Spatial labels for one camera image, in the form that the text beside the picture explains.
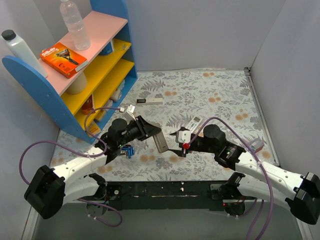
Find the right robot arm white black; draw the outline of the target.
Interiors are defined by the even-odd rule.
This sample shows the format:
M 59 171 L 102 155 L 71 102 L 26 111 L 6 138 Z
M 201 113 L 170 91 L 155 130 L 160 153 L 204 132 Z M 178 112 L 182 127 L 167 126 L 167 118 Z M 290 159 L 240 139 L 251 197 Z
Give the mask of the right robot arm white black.
M 296 218 L 315 225 L 320 217 L 320 178 L 308 172 L 305 175 L 290 172 L 268 162 L 257 161 L 252 153 L 226 139 L 216 124 L 204 127 L 197 136 L 182 127 L 173 133 L 185 157 L 189 152 L 212 153 L 224 168 L 236 172 L 236 181 L 226 186 L 227 195 L 237 199 L 241 195 L 269 200 L 289 210 Z

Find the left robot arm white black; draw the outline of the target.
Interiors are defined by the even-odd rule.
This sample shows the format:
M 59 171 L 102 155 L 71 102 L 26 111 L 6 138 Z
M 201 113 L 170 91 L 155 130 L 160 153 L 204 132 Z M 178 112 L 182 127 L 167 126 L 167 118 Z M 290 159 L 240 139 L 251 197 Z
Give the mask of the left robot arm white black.
M 141 116 L 130 122 L 117 118 L 102 135 L 102 141 L 90 149 L 93 156 L 77 157 L 53 168 L 41 166 L 24 199 L 43 219 L 51 218 L 64 204 L 74 200 L 102 200 L 107 195 L 107 182 L 93 170 L 114 160 L 128 143 L 144 141 L 161 131 L 159 123 L 147 122 Z

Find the grey beige remote control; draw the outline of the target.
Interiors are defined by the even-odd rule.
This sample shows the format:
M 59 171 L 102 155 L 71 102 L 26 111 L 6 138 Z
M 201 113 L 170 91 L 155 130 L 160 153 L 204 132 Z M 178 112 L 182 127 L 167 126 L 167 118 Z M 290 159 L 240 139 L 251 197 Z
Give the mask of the grey beige remote control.
M 153 136 L 156 148 L 160 154 L 169 150 L 168 144 L 166 142 L 165 136 L 162 131 Z

